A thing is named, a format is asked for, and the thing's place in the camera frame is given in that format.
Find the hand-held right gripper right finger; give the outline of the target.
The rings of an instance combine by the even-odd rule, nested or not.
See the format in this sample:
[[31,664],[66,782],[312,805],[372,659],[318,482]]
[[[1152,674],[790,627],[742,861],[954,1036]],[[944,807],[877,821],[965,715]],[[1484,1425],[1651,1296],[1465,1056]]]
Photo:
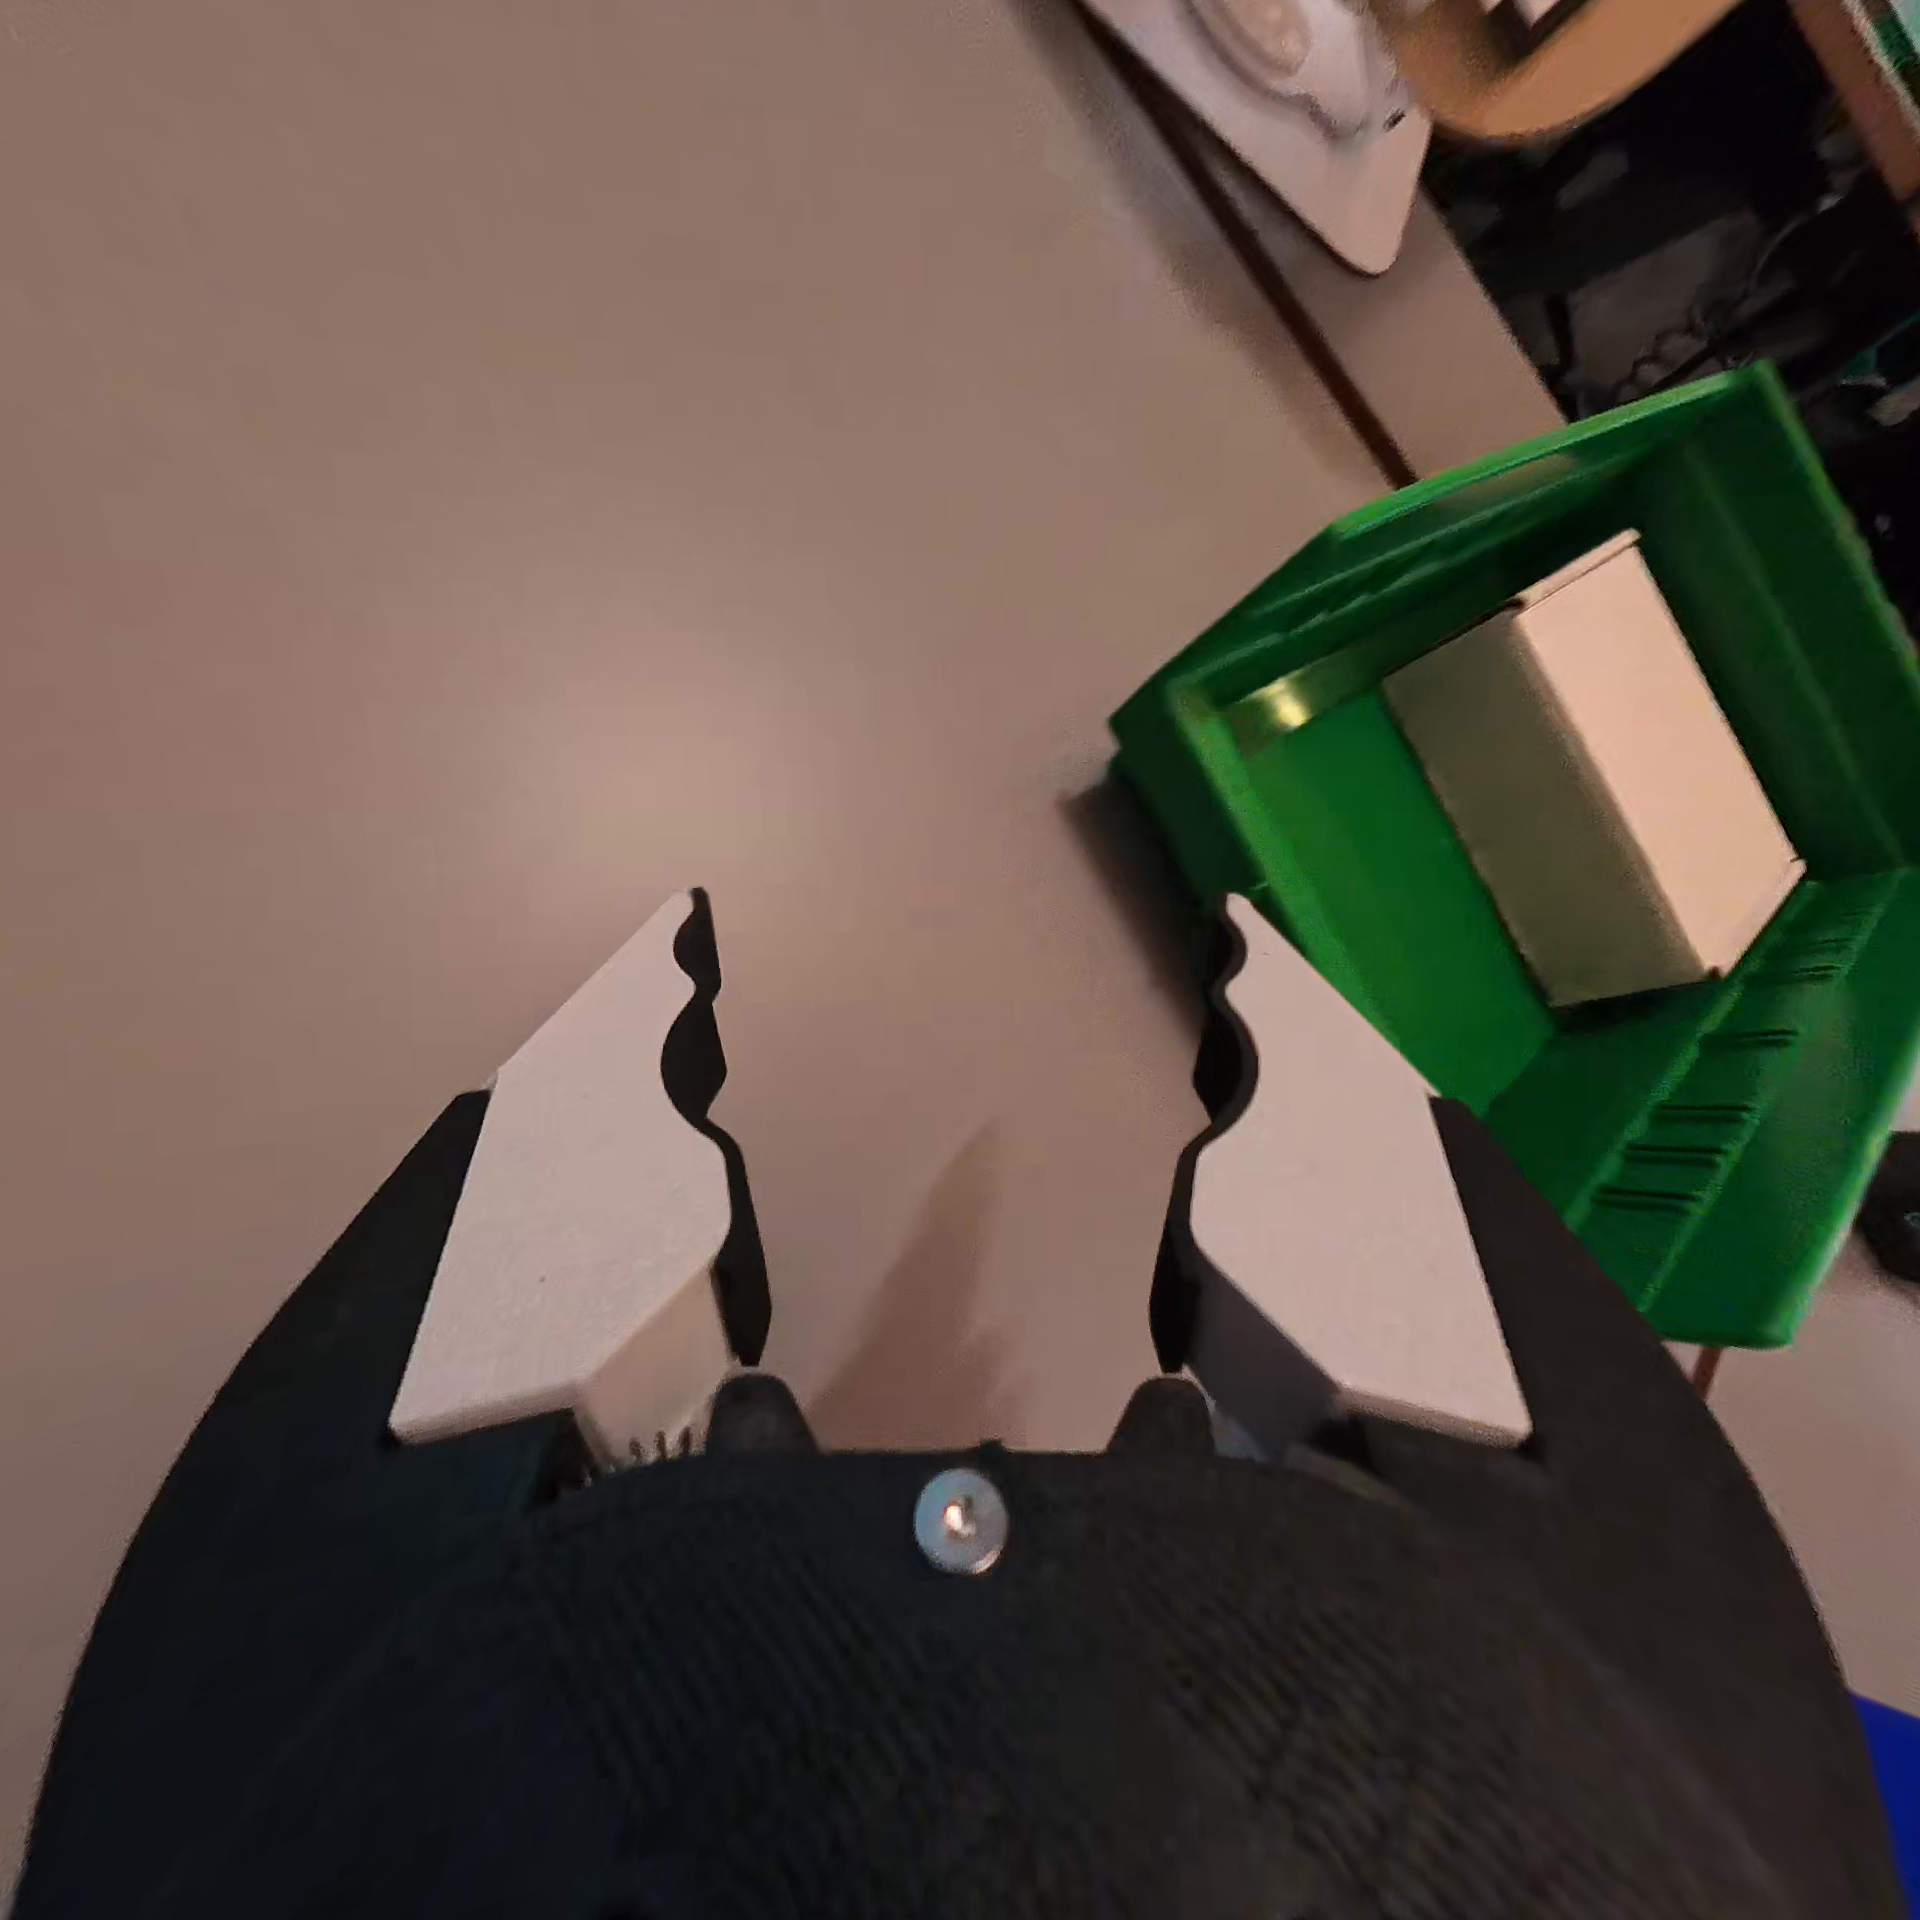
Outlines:
[[1496,1449],[1531,1417],[1426,1078],[1245,897],[1221,906],[1150,1320],[1232,1452],[1353,1417]]

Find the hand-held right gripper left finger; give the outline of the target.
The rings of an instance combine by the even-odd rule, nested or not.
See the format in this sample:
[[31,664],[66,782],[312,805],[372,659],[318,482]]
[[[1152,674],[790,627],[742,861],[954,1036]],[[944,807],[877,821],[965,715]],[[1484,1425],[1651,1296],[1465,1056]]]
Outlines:
[[407,1356],[404,1445],[564,1413],[586,1447],[700,1447],[772,1285],[739,1144],[708,892],[665,905],[515,1049]]

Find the green plastic bin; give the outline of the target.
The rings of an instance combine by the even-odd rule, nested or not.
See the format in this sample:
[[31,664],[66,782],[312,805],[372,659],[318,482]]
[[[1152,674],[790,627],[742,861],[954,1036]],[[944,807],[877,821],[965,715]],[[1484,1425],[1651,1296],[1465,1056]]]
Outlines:
[[[1385,678],[1618,531],[1804,875],[1728,983],[1554,1011]],[[1773,364],[1333,518],[1109,723],[1189,893],[1249,897],[1489,1124],[1659,1335],[1798,1337],[1914,1081],[1918,678]]]

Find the white cardboard mailer box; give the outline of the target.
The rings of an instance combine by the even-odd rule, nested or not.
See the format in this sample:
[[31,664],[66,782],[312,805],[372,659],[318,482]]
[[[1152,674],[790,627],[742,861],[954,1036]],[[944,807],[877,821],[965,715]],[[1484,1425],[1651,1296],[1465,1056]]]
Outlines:
[[1640,530],[1399,668],[1385,703],[1555,1010],[1733,972],[1804,875]]

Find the blue plastic bin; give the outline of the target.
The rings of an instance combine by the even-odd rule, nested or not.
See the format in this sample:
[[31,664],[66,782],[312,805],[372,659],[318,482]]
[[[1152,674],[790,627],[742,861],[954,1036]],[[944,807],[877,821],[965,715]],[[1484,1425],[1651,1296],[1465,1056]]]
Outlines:
[[1883,1800],[1908,1916],[1918,1916],[1918,1714],[1876,1701],[1861,1691],[1849,1691],[1849,1696],[1861,1714]]

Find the dark electronic device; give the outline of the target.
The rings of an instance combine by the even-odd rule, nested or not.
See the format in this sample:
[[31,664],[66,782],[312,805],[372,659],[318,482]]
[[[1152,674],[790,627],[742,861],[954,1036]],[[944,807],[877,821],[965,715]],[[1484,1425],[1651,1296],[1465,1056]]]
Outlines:
[[1866,1187],[1857,1229],[1891,1279],[1918,1287],[1918,1150],[1914,1131],[1893,1132]]

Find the white stand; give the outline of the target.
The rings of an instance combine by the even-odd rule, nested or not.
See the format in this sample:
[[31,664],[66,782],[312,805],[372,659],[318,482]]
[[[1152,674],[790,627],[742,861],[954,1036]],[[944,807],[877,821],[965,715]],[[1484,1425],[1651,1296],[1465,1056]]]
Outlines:
[[1426,156],[1430,116],[1358,2],[1088,2],[1346,268],[1383,276]]

